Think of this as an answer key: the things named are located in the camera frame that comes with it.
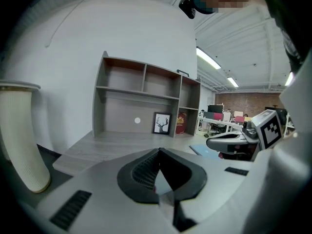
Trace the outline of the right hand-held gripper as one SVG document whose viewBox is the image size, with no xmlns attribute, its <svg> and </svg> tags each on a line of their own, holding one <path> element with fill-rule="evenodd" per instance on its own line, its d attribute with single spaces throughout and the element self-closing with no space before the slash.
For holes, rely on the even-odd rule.
<svg viewBox="0 0 312 234">
<path fill-rule="evenodd" d="M 272 148 L 281 138 L 278 114 L 267 109 L 245 121 L 241 130 L 209 137 L 206 144 L 223 159 L 255 160 L 260 151 Z"/>
</svg>

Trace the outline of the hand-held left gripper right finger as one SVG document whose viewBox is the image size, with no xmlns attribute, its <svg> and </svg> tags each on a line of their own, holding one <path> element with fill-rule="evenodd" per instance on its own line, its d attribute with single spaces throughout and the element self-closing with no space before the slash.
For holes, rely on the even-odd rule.
<svg viewBox="0 0 312 234">
<path fill-rule="evenodd" d="M 197 223 L 185 216 L 181 202 L 197 197 L 207 183 L 207 173 L 201 166 L 164 148 L 159 149 L 159 168 L 173 191 L 173 226 L 183 232 Z"/>
</svg>

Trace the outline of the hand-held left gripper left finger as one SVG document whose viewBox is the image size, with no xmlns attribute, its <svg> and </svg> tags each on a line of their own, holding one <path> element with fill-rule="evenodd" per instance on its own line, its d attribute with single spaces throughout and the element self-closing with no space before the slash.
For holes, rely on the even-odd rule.
<svg viewBox="0 0 312 234">
<path fill-rule="evenodd" d="M 134 202 L 159 203 L 155 181 L 160 170 L 159 149 L 124 165 L 117 174 L 119 188 Z"/>
</svg>

